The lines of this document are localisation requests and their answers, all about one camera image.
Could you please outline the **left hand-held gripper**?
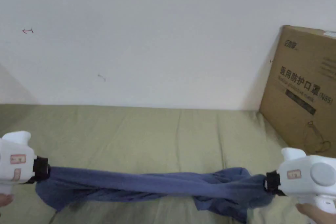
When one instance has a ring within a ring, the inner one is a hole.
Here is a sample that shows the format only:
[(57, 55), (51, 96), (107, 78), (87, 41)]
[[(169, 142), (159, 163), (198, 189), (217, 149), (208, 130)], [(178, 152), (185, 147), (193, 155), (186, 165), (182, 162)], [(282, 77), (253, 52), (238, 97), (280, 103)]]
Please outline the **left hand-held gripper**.
[(0, 139), (0, 193), (11, 194), (14, 185), (34, 184), (50, 178), (48, 158), (29, 146), (30, 132), (16, 131)]

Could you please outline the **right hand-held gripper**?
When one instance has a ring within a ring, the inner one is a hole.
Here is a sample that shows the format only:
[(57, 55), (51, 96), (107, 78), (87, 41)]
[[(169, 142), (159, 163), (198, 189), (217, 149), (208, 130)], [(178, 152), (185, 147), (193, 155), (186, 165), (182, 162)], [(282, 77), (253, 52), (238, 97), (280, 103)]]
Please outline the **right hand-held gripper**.
[(306, 155), (295, 148), (283, 148), (281, 154), (284, 161), (277, 170), (266, 174), (264, 190), (279, 196), (296, 197), (301, 204), (335, 214), (336, 159)]

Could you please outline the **person's left hand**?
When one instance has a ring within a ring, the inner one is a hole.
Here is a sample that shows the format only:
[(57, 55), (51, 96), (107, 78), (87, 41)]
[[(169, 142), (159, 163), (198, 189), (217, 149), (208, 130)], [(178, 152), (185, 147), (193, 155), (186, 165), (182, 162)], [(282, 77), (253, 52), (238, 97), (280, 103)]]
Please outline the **person's left hand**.
[(11, 204), (14, 200), (14, 195), (12, 194), (0, 194), (0, 207), (5, 207)]

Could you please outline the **person's right hand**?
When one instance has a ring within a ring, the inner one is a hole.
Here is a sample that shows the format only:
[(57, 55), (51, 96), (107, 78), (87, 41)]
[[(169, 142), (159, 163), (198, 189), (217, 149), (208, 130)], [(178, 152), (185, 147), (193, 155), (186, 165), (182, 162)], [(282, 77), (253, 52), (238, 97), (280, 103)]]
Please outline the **person's right hand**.
[(310, 204), (296, 204), (297, 210), (306, 215), (316, 224), (335, 224), (336, 215), (320, 210), (316, 206)]

